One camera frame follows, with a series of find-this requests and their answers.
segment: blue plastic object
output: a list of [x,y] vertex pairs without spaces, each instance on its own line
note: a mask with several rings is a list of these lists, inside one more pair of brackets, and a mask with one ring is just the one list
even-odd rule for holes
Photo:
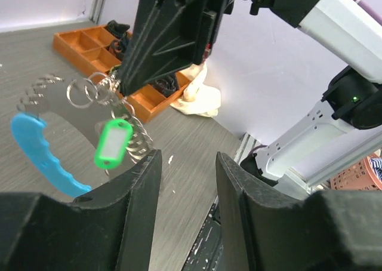
[[74,198],[89,192],[91,187],[76,181],[50,152],[49,142],[43,134],[46,126],[44,120],[25,113],[17,114],[11,121],[11,131],[17,144],[56,189]]

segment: table surface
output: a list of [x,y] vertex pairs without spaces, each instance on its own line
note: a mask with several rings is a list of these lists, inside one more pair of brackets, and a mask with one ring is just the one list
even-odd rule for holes
[[[19,149],[10,120],[25,89],[40,76],[82,75],[52,49],[53,34],[93,26],[66,24],[0,34],[0,191],[42,192],[71,201],[55,190]],[[74,127],[53,114],[44,115],[45,138],[63,168],[92,187],[108,178],[93,164],[94,148]],[[179,271],[216,197],[215,156],[233,156],[240,141],[213,119],[185,116],[169,107],[146,125],[163,153],[163,173],[150,270]]]

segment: plastic basket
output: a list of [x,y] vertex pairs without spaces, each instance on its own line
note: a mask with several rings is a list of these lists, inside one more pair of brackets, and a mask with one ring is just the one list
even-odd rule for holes
[[374,153],[343,170],[330,180],[331,189],[382,190],[382,182],[370,166],[370,158],[379,157]]

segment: wall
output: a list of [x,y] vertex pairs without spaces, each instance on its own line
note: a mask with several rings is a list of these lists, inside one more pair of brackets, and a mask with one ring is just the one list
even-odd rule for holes
[[[379,0],[366,1],[382,13]],[[101,22],[116,19],[133,25],[137,4],[138,0],[106,0]],[[248,131],[269,144],[313,107],[346,65],[269,10],[251,16],[249,8],[249,1],[238,0],[233,14],[224,16],[206,84],[221,90],[223,104],[216,120],[222,126],[238,136]],[[309,177],[380,130],[350,133],[294,168]]]
[[93,0],[0,0],[0,31],[87,19]]

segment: wooden box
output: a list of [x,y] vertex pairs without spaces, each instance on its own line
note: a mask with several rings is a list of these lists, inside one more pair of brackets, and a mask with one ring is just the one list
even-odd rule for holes
[[[53,48],[88,77],[94,72],[107,74],[110,68],[121,63],[108,50],[114,39],[105,26],[96,26],[56,33]],[[132,104],[135,114],[142,122],[149,122],[182,95],[190,80],[181,72],[177,72],[177,79],[180,89],[168,98],[151,85],[146,85],[128,97],[128,102]],[[102,76],[93,78],[94,82],[101,80]]]

